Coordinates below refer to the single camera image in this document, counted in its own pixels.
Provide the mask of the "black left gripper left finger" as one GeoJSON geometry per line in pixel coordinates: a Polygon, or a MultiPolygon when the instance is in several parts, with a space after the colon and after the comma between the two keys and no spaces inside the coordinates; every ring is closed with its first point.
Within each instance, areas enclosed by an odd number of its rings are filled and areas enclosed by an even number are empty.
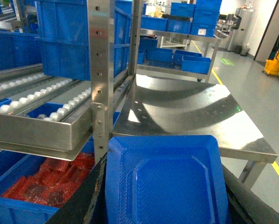
{"type": "Polygon", "coordinates": [[[85,181],[47,224],[105,224],[105,173],[107,156],[94,166],[85,181]]]}

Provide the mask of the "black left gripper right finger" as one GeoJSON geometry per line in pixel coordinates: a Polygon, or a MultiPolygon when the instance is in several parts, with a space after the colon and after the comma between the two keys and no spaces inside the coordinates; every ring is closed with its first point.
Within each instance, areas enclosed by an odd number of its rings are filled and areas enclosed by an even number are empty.
{"type": "Polygon", "coordinates": [[[225,166],[223,175],[233,224],[279,224],[279,213],[264,203],[225,166]]]}

